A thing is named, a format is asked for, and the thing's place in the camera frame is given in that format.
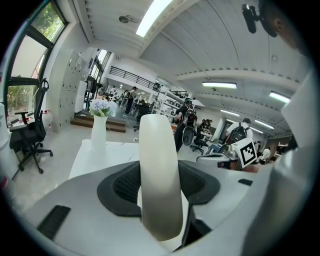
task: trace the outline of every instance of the floor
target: floor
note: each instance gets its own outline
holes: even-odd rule
[[[122,118],[122,107],[113,114]],[[136,125],[135,118],[129,116],[126,123],[126,133],[107,131],[107,141],[134,143],[134,138],[139,138],[139,132],[134,132],[130,127]],[[51,149],[53,157],[48,153],[39,154],[39,165],[43,169],[40,174],[33,159],[24,166],[24,171],[18,171],[13,178],[13,208],[22,214],[37,200],[68,180],[72,165],[84,139],[91,138],[91,128],[69,125],[60,133],[50,131],[43,141],[44,149]],[[198,151],[192,152],[189,146],[182,146],[178,159],[195,162],[200,156]]]

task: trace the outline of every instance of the desk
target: desk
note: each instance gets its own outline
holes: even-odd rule
[[[85,139],[75,157],[69,179],[89,174],[104,168],[139,160],[138,143],[105,143],[105,156],[96,156],[91,152],[91,139]]]

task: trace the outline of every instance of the locker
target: locker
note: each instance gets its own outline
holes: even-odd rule
[[[55,132],[63,130],[75,115],[76,96],[85,62],[73,50],[61,49],[52,68],[48,109],[52,111]]]

